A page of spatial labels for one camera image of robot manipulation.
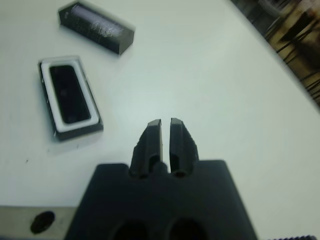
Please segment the black box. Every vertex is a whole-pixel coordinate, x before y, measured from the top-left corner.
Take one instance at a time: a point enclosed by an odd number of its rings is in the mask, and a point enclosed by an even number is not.
[[[60,24],[121,55],[134,41],[135,31],[114,16],[74,2],[59,11]]]
[[[72,73],[76,78],[73,86],[70,75],[60,74],[55,76],[58,80],[54,81],[51,71],[58,67],[72,68]],[[58,140],[63,141],[103,131],[104,124],[78,56],[45,58],[39,61],[38,68],[54,136]],[[87,112],[87,117],[77,119],[82,117],[77,114],[83,109]]]

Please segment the white table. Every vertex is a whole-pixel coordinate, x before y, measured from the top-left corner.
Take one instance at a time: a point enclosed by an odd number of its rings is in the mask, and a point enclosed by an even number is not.
[[[0,0],[0,205],[77,206],[97,164],[130,164],[147,123],[184,121],[224,159],[261,239],[320,238],[320,115],[228,0],[92,0],[136,26],[120,58],[58,24],[68,0]],[[104,132],[59,143],[37,64],[79,55]]]

